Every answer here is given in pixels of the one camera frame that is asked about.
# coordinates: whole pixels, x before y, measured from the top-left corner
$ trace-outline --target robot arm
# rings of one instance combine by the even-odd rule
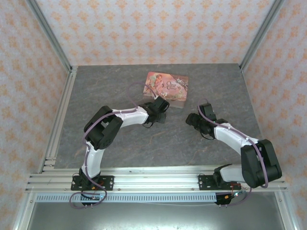
[[[164,123],[168,107],[169,103],[161,97],[157,97],[153,103],[141,104],[137,109],[115,110],[110,109],[108,106],[103,106],[84,127],[84,132],[102,116],[114,112],[116,114],[104,118],[102,122],[91,128],[85,137],[88,154],[79,170],[81,180],[78,186],[82,190],[92,187],[92,183],[86,176],[85,166],[87,166],[89,177],[96,183],[98,182],[104,151],[113,142],[119,129],[134,124]]]
[[[208,122],[200,114],[190,114],[186,119],[186,123],[202,134],[208,134],[213,139],[224,142],[241,155],[241,165],[224,165],[214,170],[213,177],[218,186],[227,182],[247,183],[252,188],[265,184],[260,160],[248,140],[251,140],[261,153],[268,181],[276,180],[282,176],[280,165],[270,141],[250,138],[234,129],[224,119],[217,120],[209,103],[201,105],[200,110],[206,118],[214,123],[223,125],[223,127]]]

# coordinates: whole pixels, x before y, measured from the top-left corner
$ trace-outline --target gray marble table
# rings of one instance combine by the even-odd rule
[[[183,109],[169,108],[164,124],[150,129],[132,125],[121,129],[106,149],[102,167],[213,165],[240,163],[240,156],[226,144],[203,139],[186,125],[197,103],[206,97],[217,118],[223,118],[244,133],[260,138],[259,127],[237,64],[80,66],[72,89],[55,168],[80,168],[85,154],[83,127],[101,106],[127,109],[133,105],[126,87],[145,82],[149,71],[189,76],[189,91]],[[142,86],[131,88],[141,104]]]

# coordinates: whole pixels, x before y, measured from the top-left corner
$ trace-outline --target wire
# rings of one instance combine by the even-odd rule
[[[202,133],[201,133],[201,136],[202,136],[203,138],[207,139],[207,140],[214,140],[214,138],[209,139],[209,138],[205,137]]]
[[[142,126],[144,126],[145,128],[151,128],[153,126],[153,123],[150,126],[148,126],[148,127],[145,126],[144,124]]]
[[[184,207],[198,207],[198,206],[210,206],[215,204],[206,204],[206,205],[177,205],[177,204],[164,204],[164,203],[140,203],[140,204],[150,204],[150,205],[169,205],[169,206],[184,206]]]
[[[84,194],[81,194],[81,196],[83,196],[84,198],[89,199],[89,200],[92,200],[92,199],[93,199],[92,196],[86,196],[86,195],[84,195]]]
[[[147,88],[154,94],[154,97],[156,98],[155,93],[153,92],[153,90],[152,90],[148,85],[146,85],[146,84],[144,84],[144,83],[142,83],[142,82],[134,82],[134,83],[132,83],[130,86],[128,86],[127,91],[126,91],[126,94],[127,94],[127,98],[128,98],[128,99],[132,102],[132,104],[135,106],[135,109],[130,110],[130,111],[116,111],[116,112],[111,112],[111,113],[109,113],[109,114],[103,115],[101,118],[99,118],[97,121],[95,121],[95,122],[85,131],[85,133],[84,133],[84,135],[83,135],[82,143],[87,147],[86,154],[85,154],[85,158],[84,158],[85,175],[86,175],[87,179],[88,179],[92,184],[94,184],[97,188],[100,188],[100,189],[102,189],[102,190],[105,192],[104,197],[103,197],[100,201],[98,201],[97,203],[91,204],[91,207],[94,207],[94,206],[97,206],[97,205],[101,204],[101,203],[105,200],[105,198],[106,198],[106,196],[107,196],[107,191],[106,191],[106,189],[105,189],[103,186],[101,186],[101,185],[97,184],[95,181],[93,181],[93,180],[91,179],[91,177],[89,176],[89,174],[88,174],[88,169],[87,169],[87,158],[88,158],[88,155],[89,155],[89,153],[90,153],[90,151],[91,151],[91,147],[86,143],[86,137],[87,137],[87,135],[89,134],[89,132],[90,132],[97,124],[99,124],[103,119],[105,119],[105,118],[107,118],[107,117],[109,117],[109,116],[111,116],[111,115],[116,115],[116,114],[129,114],[129,113],[134,113],[134,112],[137,111],[138,106],[137,106],[137,104],[133,101],[133,99],[130,97],[130,94],[129,94],[129,89],[131,88],[131,86],[136,85],[136,84],[144,85],[145,87],[147,87]],[[70,206],[71,206],[72,208],[75,208],[75,209],[87,208],[87,206],[82,206],[82,207],[75,206],[75,205],[71,202],[73,196],[75,196],[75,195],[77,195],[77,194],[81,194],[81,195],[94,195],[94,193],[89,193],[89,192],[76,192],[76,193],[73,193],[73,194],[70,196],[70,198],[69,198],[69,204],[70,204]]]
[[[231,207],[231,206],[235,206],[235,205],[240,205],[240,204],[242,204],[243,202],[245,202],[245,201],[250,197],[250,195],[251,195],[251,190],[252,190],[252,188],[249,189],[248,194],[247,194],[242,200],[240,200],[239,202],[236,202],[236,203],[234,203],[234,204],[229,204],[229,205],[221,205],[221,207]]]
[[[265,185],[261,185],[262,188],[267,188],[269,186],[269,179],[268,179],[268,174],[267,174],[267,171],[265,169],[265,165],[264,165],[264,162],[263,162],[263,159],[262,159],[262,156],[261,156],[261,153],[259,151],[259,149],[257,148],[257,146],[255,145],[255,143],[248,137],[246,136],[244,133],[240,132],[239,130],[236,130],[232,127],[227,127],[227,126],[223,126],[221,124],[218,124],[218,123],[215,123],[214,121],[210,120],[209,118],[207,118],[201,111],[201,108],[200,108],[200,101],[198,102],[198,105],[197,105],[197,109],[198,109],[198,112],[200,113],[200,115],[208,122],[216,125],[216,126],[219,126],[219,127],[222,127],[222,128],[226,128],[226,129],[229,129],[237,134],[239,134],[241,137],[245,138],[249,143],[251,143],[251,145],[254,147],[257,155],[258,155],[258,158],[260,160],[260,164],[261,164],[261,167],[262,167],[262,171],[263,171],[263,175],[264,175],[264,181],[265,181]]]
[[[239,185],[239,186],[241,186],[241,185],[235,184],[235,183],[230,183],[230,184],[231,184],[231,195],[233,195],[235,185]]]

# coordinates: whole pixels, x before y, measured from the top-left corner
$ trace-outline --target wall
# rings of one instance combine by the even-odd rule
[[[307,226],[307,4],[286,0],[245,73],[260,128],[272,140]]]
[[[0,229],[12,228],[67,73],[24,0],[0,1]]]
[[[72,65],[240,63],[273,0],[38,0]]]

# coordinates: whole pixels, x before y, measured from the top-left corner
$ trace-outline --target book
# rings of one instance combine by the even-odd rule
[[[149,72],[146,79],[148,85],[157,96],[169,102],[169,106],[183,108],[188,95],[187,76],[167,73]],[[153,93],[145,86],[144,97],[153,98]]]

